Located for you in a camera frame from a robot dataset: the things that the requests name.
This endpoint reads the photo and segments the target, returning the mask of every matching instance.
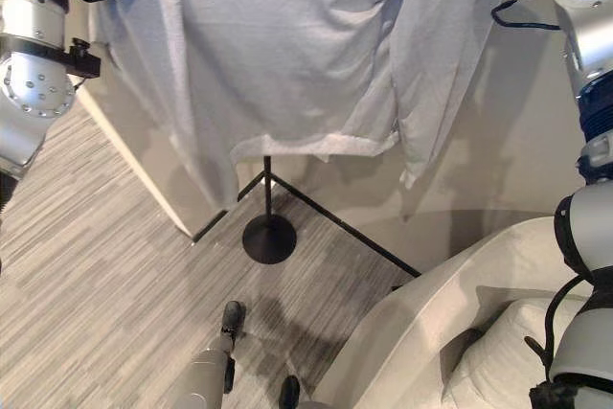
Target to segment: black stand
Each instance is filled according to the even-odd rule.
[[[285,261],[296,247],[296,231],[286,218],[272,214],[271,159],[264,157],[266,214],[255,217],[242,234],[242,246],[251,259],[273,264]]]

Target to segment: gray carpet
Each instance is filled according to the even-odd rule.
[[[411,277],[279,187],[298,247],[275,266],[250,261],[241,232],[262,202],[258,187],[192,245],[74,109],[3,216],[1,407],[164,407],[233,299],[249,312],[224,409],[276,408],[288,374],[312,391],[359,320]]]

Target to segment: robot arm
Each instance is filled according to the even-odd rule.
[[[49,127],[73,104],[67,74],[100,75],[87,42],[74,38],[64,52],[67,12],[68,0],[0,0],[0,212]]]
[[[541,350],[547,381],[530,396],[534,409],[603,409],[613,407],[613,0],[554,1],[586,141],[577,164],[586,187],[560,203],[556,239],[594,291],[556,356],[553,337]]]

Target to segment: hanging garment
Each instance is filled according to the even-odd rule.
[[[410,187],[443,146],[499,0],[109,0],[91,9],[140,102],[217,206],[236,163],[378,155]]]

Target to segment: white armchair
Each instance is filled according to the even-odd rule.
[[[334,409],[440,408],[465,331],[487,325],[511,301],[551,298],[574,275],[550,217],[483,239],[373,308],[313,399]],[[587,297],[590,286],[573,292]]]

